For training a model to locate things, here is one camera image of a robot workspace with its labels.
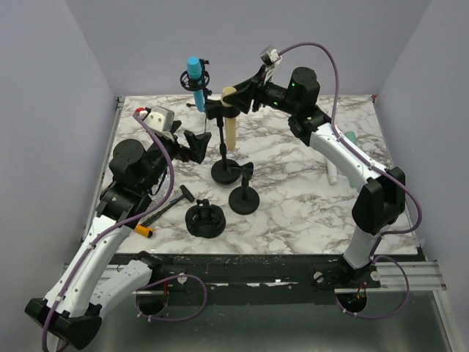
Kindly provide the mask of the beige microphone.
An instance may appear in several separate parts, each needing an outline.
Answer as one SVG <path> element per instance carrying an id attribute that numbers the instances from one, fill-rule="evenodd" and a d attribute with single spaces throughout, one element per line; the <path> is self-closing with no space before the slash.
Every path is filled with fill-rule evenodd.
<path id="1" fill-rule="evenodd" d="M 240 114 L 240 111 L 234 106 L 226 103 L 224 98 L 232 93 L 236 89 L 234 87 L 225 87 L 223 88 L 221 94 L 221 104 L 224 107 L 224 117 L 225 117 L 225 128 L 226 128 L 226 146 L 229 151 L 235 151 L 237 143 L 237 116 Z"/>

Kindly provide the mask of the tall black clip stand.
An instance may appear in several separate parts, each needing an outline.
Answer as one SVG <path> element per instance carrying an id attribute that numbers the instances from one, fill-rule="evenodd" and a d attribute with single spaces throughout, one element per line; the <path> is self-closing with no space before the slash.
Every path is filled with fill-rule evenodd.
<path id="1" fill-rule="evenodd" d="M 216 120 L 219 132 L 219 152 L 221 159 L 216 161 L 211 168 L 212 179 L 221 185 L 233 184 L 240 176 L 239 164 L 227 158 L 227 148 L 224 141 L 224 118 L 234 119 L 240 114 L 240 110 L 232 106 L 224 106 L 221 100 L 207 99 L 204 103 L 206 118 Z"/>

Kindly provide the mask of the short black clip stand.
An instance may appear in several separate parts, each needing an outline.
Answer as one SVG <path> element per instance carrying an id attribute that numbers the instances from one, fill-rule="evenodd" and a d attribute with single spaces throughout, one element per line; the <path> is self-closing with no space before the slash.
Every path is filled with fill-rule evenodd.
<path id="1" fill-rule="evenodd" d="M 254 164 L 248 162 L 239 166 L 242 176 L 241 186 L 232 190 L 229 195 L 229 207 L 235 213 L 246 216 L 254 213 L 260 204 L 259 194 L 249 186 L 249 181 L 254 174 Z"/>

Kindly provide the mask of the black shock-mount round stand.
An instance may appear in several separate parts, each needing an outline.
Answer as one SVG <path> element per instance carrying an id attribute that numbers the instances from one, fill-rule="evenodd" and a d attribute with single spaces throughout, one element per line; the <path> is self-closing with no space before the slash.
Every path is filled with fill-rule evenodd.
<path id="1" fill-rule="evenodd" d="M 198 199 L 187 210 L 185 225 L 192 236 L 213 239 L 225 230 L 226 218 L 221 207 L 210 204 L 208 199 Z"/>

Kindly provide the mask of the mint green microphone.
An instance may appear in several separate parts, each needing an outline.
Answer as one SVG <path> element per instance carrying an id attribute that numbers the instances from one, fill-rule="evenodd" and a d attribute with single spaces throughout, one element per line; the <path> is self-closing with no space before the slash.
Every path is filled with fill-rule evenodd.
<path id="1" fill-rule="evenodd" d="M 355 135 L 355 133 L 353 131 L 346 131 L 344 133 L 344 135 L 349 139 L 349 141 L 353 144 L 353 145 L 357 145 L 357 136 Z M 349 180 L 349 184 L 350 184 L 350 187 L 355 189 L 355 184 L 354 182 L 352 181 L 352 178 L 348 178 Z"/>

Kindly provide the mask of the white microphone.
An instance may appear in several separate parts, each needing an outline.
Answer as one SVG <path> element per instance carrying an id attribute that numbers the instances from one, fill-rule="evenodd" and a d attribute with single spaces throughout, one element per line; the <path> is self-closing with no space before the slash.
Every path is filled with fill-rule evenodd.
<path id="1" fill-rule="evenodd" d="M 334 186 L 338 183 L 338 171 L 336 166 L 329 159 L 326 160 L 326 167 L 328 173 L 328 182 L 331 186 Z"/>

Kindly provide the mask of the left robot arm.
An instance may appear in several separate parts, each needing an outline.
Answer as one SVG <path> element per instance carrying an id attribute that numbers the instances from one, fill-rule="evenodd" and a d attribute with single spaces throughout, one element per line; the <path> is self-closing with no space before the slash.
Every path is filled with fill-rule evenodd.
<path id="1" fill-rule="evenodd" d="M 153 143 L 124 139 L 113 149 L 108 164 L 112 181 L 99 198 L 88 234 L 59 281 L 42 298 L 26 305 L 26 314 L 42 327 L 42 350 L 84 349 L 96 337 L 107 311 L 131 292 L 153 290 L 168 282 L 161 264 L 147 252 L 138 253 L 104 284 L 100 278 L 140 218 L 154 211 L 152 190 L 169 180 L 174 187 L 173 160 L 203 162 L 211 133 L 185 131 L 186 145 L 176 136 L 180 121 L 161 128 L 138 121 Z"/>

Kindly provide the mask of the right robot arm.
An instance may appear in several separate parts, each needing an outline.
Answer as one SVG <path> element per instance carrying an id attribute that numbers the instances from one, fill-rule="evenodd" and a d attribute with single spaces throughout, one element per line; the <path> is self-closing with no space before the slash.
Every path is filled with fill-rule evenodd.
<path id="1" fill-rule="evenodd" d="M 338 281 L 354 287 L 363 279 L 363 267 L 370 262 L 378 235 L 405 210 L 405 174 L 374 161 L 354 144 L 348 144 L 332 119 L 317 105 L 320 83 L 311 68 L 292 71 L 288 87 L 267 78 L 267 67 L 222 94 L 222 101 L 246 114 L 269 106 L 288 114 L 292 134 L 306 146 L 325 156 L 351 181 L 358 192 L 352 208 L 355 230 L 337 269 Z"/>

